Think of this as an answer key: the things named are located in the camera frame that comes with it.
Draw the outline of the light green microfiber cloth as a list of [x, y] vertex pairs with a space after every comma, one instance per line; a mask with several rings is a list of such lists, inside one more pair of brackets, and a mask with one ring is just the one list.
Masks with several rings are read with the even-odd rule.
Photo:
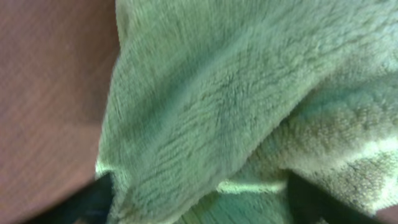
[[397, 204], [397, 2], [117, 1], [109, 223], [291, 223], [292, 170]]

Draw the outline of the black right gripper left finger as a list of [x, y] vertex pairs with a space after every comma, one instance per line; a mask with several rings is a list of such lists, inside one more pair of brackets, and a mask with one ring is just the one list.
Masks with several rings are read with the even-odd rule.
[[54, 207], [28, 220], [28, 224], [105, 224], [114, 197], [110, 174], [83, 187]]

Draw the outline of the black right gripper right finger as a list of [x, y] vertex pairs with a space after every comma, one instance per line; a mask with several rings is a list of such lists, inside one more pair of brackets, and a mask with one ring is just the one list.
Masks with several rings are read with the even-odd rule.
[[312, 224], [321, 220], [329, 224], [381, 224], [381, 221], [350, 207], [291, 170], [287, 199], [295, 224]]

